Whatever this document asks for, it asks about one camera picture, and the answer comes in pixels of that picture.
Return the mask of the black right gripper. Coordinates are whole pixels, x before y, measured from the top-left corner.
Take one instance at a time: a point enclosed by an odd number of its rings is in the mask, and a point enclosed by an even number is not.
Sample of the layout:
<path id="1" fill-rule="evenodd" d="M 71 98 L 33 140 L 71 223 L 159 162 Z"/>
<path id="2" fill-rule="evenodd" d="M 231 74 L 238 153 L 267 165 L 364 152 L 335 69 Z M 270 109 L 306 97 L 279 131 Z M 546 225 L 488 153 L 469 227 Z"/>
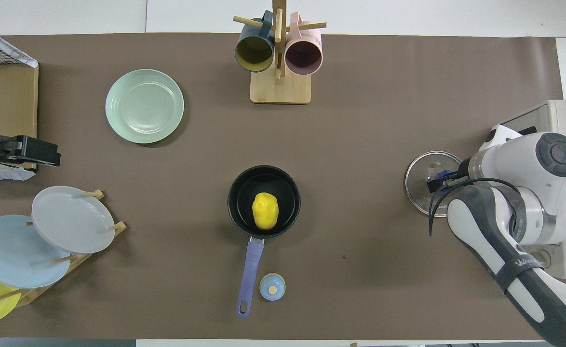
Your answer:
<path id="1" fill-rule="evenodd" d="M 444 170 L 437 173 L 435 178 L 427 182 L 429 192 L 435 193 L 446 186 L 453 186 L 457 180 L 466 180 L 469 176 L 470 160 L 470 158 L 467 158 L 462 161 L 457 171 Z"/>

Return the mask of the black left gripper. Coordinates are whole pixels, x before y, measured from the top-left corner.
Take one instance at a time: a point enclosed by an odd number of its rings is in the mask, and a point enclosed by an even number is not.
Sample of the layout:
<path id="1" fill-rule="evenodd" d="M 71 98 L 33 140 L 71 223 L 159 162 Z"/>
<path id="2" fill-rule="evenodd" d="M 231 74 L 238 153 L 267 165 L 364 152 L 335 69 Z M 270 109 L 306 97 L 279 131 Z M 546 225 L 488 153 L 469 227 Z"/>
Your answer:
<path id="1" fill-rule="evenodd" d="M 0 135 L 0 164 L 19 165 L 27 162 L 59 167 L 61 154 L 56 144 L 36 145 L 32 158 L 26 155 L 28 136 L 7 137 Z"/>

